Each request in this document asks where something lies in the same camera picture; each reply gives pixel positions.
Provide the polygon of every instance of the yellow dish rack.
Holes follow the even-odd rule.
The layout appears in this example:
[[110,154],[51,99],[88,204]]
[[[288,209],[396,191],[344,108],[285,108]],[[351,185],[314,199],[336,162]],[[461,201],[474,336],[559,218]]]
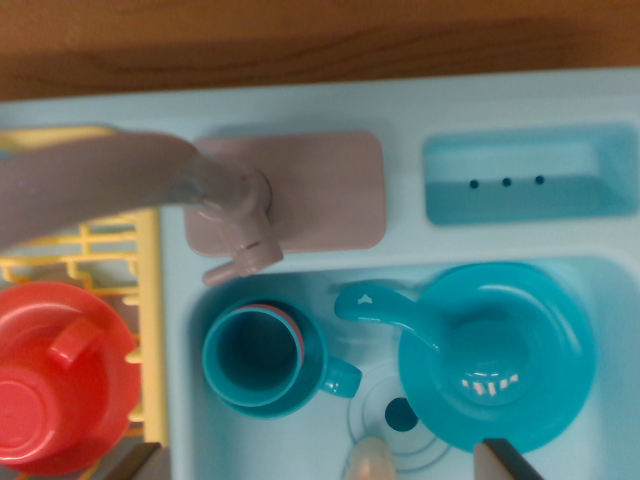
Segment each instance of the yellow dish rack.
[[[103,127],[0,131],[0,150],[14,153],[113,133]],[[141,402],[131,412],[129,419],[136,426],[129,429],[127,436],[142,436],[145,441],[168,446],[157,211],[143,210],[93,220],[63,233],[36,239],[12,252],[0,256],[0,273],[6,283],[32,281],[33,272],[42,268],[62,269],[65,278],[94,295],[105,300],[119,297],[124,305],[137,308],[138,348],[127,356],[127,361],[141,364],[144,405]],[[92,264],[108,267],[110,263],[123,262],[133,280],[121,285],[103,286],[91,273]],[[99,462],[80,472],[78,478],[91,478],[98,466]],[[17,477],[26,478],[26,474]]]

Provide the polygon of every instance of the faucet spout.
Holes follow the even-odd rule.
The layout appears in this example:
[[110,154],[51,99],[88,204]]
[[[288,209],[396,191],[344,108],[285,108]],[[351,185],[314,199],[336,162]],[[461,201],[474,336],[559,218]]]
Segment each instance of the faucet spout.
[[177,137],[123,133],[0,161],[0,250],[78,222],[164,204],[193,204],[219,225],[233,258],[205,274],[215,285],[280,261],[260,172],[202,155]]

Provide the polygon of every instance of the white drain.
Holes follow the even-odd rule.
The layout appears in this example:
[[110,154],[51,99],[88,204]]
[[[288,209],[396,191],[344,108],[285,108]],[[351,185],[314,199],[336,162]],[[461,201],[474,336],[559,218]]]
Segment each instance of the white drain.
[[398,365],[392,361],[368,372],[349,404],[354,441],[377,437],[387,442],[399,472],[427,468],[449,449],[415,418],[405,397]]

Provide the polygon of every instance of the red toy cup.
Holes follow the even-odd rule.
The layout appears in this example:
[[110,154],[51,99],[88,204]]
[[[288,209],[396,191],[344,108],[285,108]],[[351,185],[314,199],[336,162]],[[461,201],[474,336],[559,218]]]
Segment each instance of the red toy cup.
[[80,317],[53,342],[33,335],[0,362],[0,462],[39,460],[82,440],[104,414],[104,333]]
[[140,394],[135,348],[111,307],[71,285],[0,292],[0,463],[57,475],[122,437]]

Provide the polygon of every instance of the teal toy cup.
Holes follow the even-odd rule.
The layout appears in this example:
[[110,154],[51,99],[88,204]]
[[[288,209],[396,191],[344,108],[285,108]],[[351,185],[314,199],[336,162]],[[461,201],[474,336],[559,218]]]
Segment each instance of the teal toy cup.
[[213,390],[234,410],[258,418],[295,412],[319,391],[352,398],[362,372],[329,356],[315,319],[276,298],[233,305],[211,326],[202,364]]

